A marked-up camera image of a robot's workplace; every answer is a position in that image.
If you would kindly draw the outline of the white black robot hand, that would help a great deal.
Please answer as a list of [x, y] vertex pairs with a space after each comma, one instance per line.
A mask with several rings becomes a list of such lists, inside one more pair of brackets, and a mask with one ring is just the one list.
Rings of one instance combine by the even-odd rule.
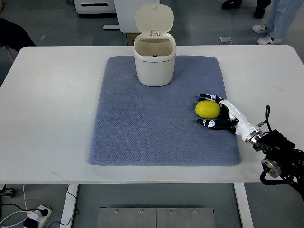
[[255, 144], [262, 138], [262, 131], [251, 124], [247, 117], [227, 99], [211, 94], [200, 94], [200, 101], [213, 101], [220, 106], [220, 115], [214, 119], [198, 119], [197, 123], [213, 130], [229, 130], [241, 136], [245, 143]]

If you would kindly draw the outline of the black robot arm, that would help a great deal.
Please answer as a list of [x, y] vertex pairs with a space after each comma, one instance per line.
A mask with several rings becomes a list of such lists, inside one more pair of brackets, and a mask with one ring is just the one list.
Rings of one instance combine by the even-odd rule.
[[261, 161], [263, 172], [260, 181], [264, 185], [289, 184], [304, 196], [304, 152], [284, 137], [278, 130], [271, 129], [268, 118], [270, 106], [266, 106], [265, 120], [268, 126], [253, 148], [262, 151], [265, 158]]

